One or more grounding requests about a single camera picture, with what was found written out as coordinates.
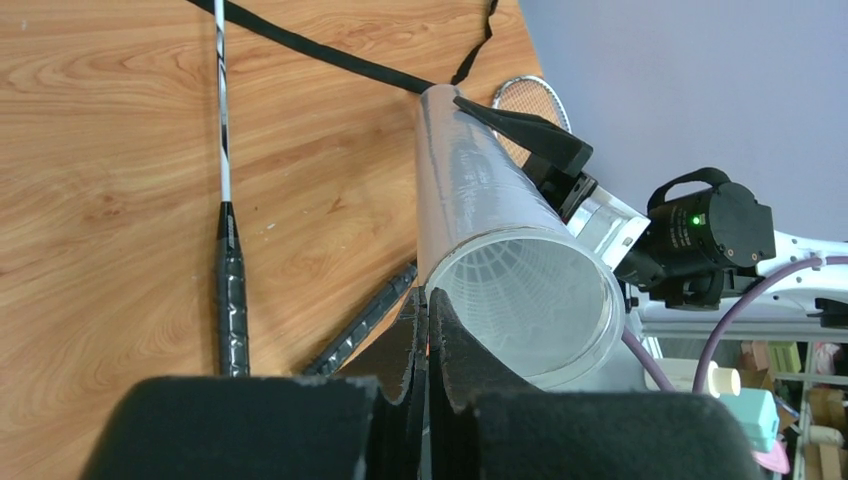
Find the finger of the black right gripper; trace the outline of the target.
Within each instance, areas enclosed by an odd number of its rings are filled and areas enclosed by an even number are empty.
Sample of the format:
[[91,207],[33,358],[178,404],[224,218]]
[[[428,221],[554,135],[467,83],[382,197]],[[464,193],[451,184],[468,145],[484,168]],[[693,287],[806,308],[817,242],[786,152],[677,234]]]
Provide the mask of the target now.
[[551,121],[535,114],[484,107],[456,96],[453,103],[484,125],[528,150],[523,169],[531,178],[576,178],[593,154],[593,147]]

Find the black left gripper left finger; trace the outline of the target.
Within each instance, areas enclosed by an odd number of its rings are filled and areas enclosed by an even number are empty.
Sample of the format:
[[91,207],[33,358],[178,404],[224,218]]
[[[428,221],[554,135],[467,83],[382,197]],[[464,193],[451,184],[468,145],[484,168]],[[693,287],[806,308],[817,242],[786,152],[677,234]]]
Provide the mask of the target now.
[[113,409],[82,477],[415,479],[426,331],[415,288],[334,376],[143,380]]

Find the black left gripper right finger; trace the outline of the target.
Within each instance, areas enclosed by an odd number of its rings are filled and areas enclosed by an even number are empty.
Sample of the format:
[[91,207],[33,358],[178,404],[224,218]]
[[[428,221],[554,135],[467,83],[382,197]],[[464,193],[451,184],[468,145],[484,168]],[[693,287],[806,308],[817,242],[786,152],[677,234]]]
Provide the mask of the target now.
[[669,392],[540,390],[428,299],[431,472],[436,479],[758,479],[719,401]]

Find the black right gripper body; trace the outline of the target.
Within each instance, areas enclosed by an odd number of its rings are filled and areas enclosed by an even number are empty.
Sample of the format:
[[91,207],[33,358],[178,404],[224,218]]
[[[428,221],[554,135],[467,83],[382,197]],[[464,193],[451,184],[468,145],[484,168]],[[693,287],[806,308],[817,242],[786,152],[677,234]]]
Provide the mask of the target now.
[[522,171],[564,222],[571,220],[597,187],[597,181],[586,173],[566,175],[537,155],[528,157]]

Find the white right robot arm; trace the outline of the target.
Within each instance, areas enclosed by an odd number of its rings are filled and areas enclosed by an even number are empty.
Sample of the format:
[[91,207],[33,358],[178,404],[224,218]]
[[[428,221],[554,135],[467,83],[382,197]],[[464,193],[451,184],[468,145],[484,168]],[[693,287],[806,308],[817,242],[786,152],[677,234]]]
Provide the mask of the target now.
[[710,311],[762,283],[778,257],[770,207],[721,170],[704,167],[658,187],[641,214],[584,166],[592,147],[535,114],[456,97],[460,111],[528,156],[523,173],[580,243],[622,283],[678,310]]

